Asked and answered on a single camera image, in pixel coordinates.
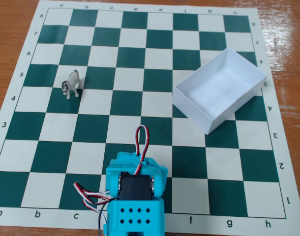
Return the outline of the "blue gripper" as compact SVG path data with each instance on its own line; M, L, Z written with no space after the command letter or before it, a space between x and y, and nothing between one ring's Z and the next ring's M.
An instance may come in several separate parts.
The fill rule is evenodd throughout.
M135 153L119 152L117 158L110 161L110 174L128 172L134 175L139 164L140 156L136 156ZM138 174L167 177L168 169L159 165L153 158L145 157Z

